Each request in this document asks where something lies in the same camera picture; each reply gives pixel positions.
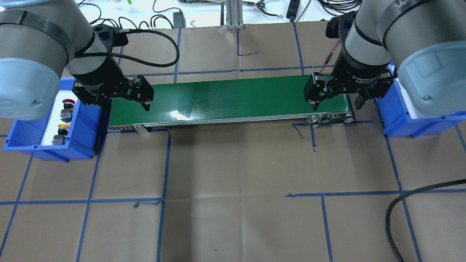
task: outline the brown paper floor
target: brown paper floor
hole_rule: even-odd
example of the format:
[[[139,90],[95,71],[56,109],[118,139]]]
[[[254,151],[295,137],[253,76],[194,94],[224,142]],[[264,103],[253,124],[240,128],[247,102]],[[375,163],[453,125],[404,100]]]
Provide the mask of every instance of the brown paper floor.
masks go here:
[[[176,66],[120,65],[151,84],[310,74],[336,44],[323,30],[163,30],[180,43]],[[119,50],[172,59],[152,35]],[[293,127],[304,119],[111,132],[96,157],[66,164],[0,152],[0,261],[395,261],[388,204],[401,189],[464,178],[466,124],[388,139],[374,103],[355,115],[370,123],[298,126],[304,139]],[[0,119],[0,143],[11,122]],[[455,187],[395,208],[405,261],[464,261],[465,197]]]

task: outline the blue storage bin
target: blue storage bin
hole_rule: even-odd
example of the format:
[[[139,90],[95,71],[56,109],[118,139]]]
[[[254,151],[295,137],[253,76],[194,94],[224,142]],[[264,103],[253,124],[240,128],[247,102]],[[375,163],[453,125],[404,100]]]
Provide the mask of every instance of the blue storage bin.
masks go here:
[[[74,79],[62,79],[60,90],[71,90]],[[69,124],[66,144],[40,145],[47,128],[49,112],[44,117],[33,121],[15,120],[3,147],[4,151],[20,151],[27,155],[34,154],[42,160],[90,159],[95,156],[94,142],[97,135],[101,108],[86,106],[77,101],[73,119]]]
[[[414,119],[411,117],[401,93],[398,79],[382,99],[376,99],[385,125],[384,134],[389,137],[440,134],[466,119],[466,111],[448,116],[427,116]]]

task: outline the wire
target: wire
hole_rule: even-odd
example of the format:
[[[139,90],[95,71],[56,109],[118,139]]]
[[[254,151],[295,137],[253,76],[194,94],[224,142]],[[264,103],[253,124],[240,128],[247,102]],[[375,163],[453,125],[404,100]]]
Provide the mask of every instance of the wire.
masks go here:
[[[151,17],[151,26],[152,26],[152,27],[155,28],[155,21],[156,21],[158,18],[162,18],[162,19],[167,20],[168,23],[170,24],[171,28],[173,29],[173,24],[172,24],[172,23],[170,22],[170,20],[169,20],[166,16],[164,16],[163,14],[156,14],[156,15],[153,15],[153,16]]]
[[[86,6],[94,6],[94,7],[97,7],[99,9],[99,17],[95,20],[93,20],[92,22],[90,22],[90,24],[95,24],[97,21],[100,20],[100,18],[102,17],[102,10],[100,9],[100,7],[98,5],[95,5],[95,4],[89,4],[89,3],[83,3],[85,0],[81,1],[81,3],[77,4],[77,6],[81,6],[81,5],[86,5]]]
[[[261,9],[261,8],[258,8],[261,12],[263,12],[264,14],[268,15],[268,16],[276,16],[276,17],[283,17],[281,14],[271,14],[271,13],[267,13],[266,11],[264,11],[264,9]]]
[[[142,25],[143,23],[145,23],[145,24],[147,25],[148,28],[150,27],[149,24],[148,24],[146,21],[142,21],[142,22],[139,23],[139,27],[138,27],[139,29],[141,29],[141,25]]]
[[[263,14],[265,14],[265,15],[283,18],[283,15],[281,15],[281,14],[271,14],[271,13],[267,13],[267,12],[264,10],[264,8],[265,8],[264,0],[260,0],[259,2],[257,2],[257,3],[256,3],[256,7],[257,7],[257,9],[259,9],[259,10],[260,10]]]
[[[129,22],[131,22],[131,24],[133,24],[134,28],[137,29],[137,26],[136,26],[135,23],[133,23],[133,21],[131,21],[131,20],[129,20],[128,18],[123,17],[123,16],[118,17],[118,23],[120,24],[120,28],[123,28],[123,26],[121,25],[121,21],[120,21],[122,18],[128,20]]]
[[[165,10],[162,10],[162,11],[156,11],[155,10],[155,2],[157,2],[157,0],[154,0],[154,3],[152,4],[152,11],[154,11],[154,13],[163,13],[165,11],[172,10],[172,9],[178,9],[178,11],[181,12],[181,9],[179,9],[178,7],[171,7],[171,8],[167,8]]]
[[[111,19],[111,18],[99,18],[99,19],[96,20],[96,22],[99,21],[99,20],[103,20],[101,24],[105,23],[106,21],[109,21],[110,24],[112,24],[112,27],[114,27],[114,28],[118,27],[118,23],[115,20]]]
[[[323,64],[323,67],[321,68],[319,73],[321,73],[323,71],[323,69],[327,66],[327,64],[330,62],[330,59],[332,58],[333,52],[335,51],[335,49],[336,49],[336,47],[338,46],[339,43],[340,43],[340,39],[338,39],[338,42],[336,42],[336,45],[333,47],[333,49],[330,52],[329,56],[327,56],[327,59],[325,59],[325,63]]]
[[[395,257],[397,258],[398,262],[404,262],[403,258],[401,257],[400,252],[398,251],[398,248],[395,245],[395,242],[393,241],[393,238],[391,236],[391,229],[390,229],[390,216],[393,208],[395,205],[404,200],[405,198],[412,196],[417,193],[421,193],[427,190],[435,189],[435,188],[440,188],[440,187],[445,187],[445,186],[454,186],[454,185],[460,185],[460,184],[466,184],[466,179],[461,179],[461,180],[455,180],[455,181],[450,181],[450,182],[445,182],[445,183],[440,183],[440,184],[435,184],[435,185],[430,185],[430,186],[424,186],[420,187],[418,189],[411,190],[407,193],[402,194],[401,196],[395,198],[390,205],[388,206],[387,209],[387,214],[385,215],[385,233],[387,234],[387,239],[388,243],[390,244],[391,250],[393,251],[393,254],[395,254]]]
[[[134,33],[151,33],[151,34],[157,34],[157,35],[160,35],[166,39],[168,39],[172,45],[174,46],[175,48],[175,52],[176,52],[176,58],[175,60],[173,60],[172,62],[170,63],[166,63],[166,64],[157,64],[157,63],[151,63],[151,62],[147,62],[147,61],[144,61],[144,60],[141,60],[141,59],[138,59],[138,58],[135,58],[135,57],[132,57],[132,56],[129,56],[129,55],[122,55],[122,54],[118,54],[118,53],[88,53],[88,54],[80,54],[80,55],[76,55],[75,58],[82,58],[82,57],[96,57],[96,56],[113,56],[113,57],[120,57],[120,58],[124,58],[124,59],[128,59],[128,60],[131,60],[131,61],[135,61],[135,62],[138,62],[140,64],[143,64],[143,65],[148,65],[148,66],[152,66],[152,67],[169,67],[169,66],[172,66],[174,64],[176,64],[179,60],[179,49],[178,49],[178,46],[176,45],[175,41],[169,37],[168,35],[162,33],[162,32],[159,32],[159,31],[155,31],[155,30],[148,30],[148,29],[129,29],[128,31],[129,34],[134,34]]]
[[[322,5],[325,12],[333,16],[338,16],[360,6],[362,0],[317,0],[317,2]],[[330,10],[336,11],[339,14],[334,14],[330,12]]]
[[[310,3],[311,3],[311,0],[309,0],[308,4],[307,4],[306,7],[304,8],[304,10],[302,11],[301,15],[298,17],[298,19],[295,20],[296,22],[302,17],[302,15],[303,15],[304,12],[306,11],[306,9],[309,7],[309,4],[310,4]]]

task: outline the conveyor belt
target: conveyor belt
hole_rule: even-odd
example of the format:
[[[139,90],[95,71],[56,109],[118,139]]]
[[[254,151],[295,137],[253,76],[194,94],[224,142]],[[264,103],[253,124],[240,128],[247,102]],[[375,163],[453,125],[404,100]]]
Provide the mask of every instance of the conveyor belt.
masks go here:
[[[345,95],[324,101],[318,112],[304,101],[309,76],[284,76],[154,85],[151,110],[114,99],[109,129],[245,122],[351,113]]]

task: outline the power adapter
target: power adapter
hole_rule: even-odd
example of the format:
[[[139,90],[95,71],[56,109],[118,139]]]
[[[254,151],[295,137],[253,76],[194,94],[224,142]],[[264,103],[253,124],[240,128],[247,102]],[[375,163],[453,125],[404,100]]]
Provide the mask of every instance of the power adapter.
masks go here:
[[[301,0],[290,0],[290,4],[288,6],[287,11],[287,18],[290,19],[290,22],[294,22],[296,16],[298,15],[299,4]]]
[[[186,20],[183,16],[183,12],[173,13],[173,27],[174,28],[186,28]]]

